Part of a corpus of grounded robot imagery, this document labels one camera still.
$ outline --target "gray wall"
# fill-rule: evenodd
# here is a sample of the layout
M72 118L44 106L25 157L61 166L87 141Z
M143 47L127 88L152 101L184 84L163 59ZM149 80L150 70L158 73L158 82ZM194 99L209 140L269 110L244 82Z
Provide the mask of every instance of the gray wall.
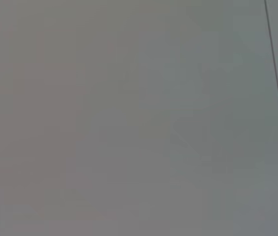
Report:
M1 0L3 236L277 236L263 1Z

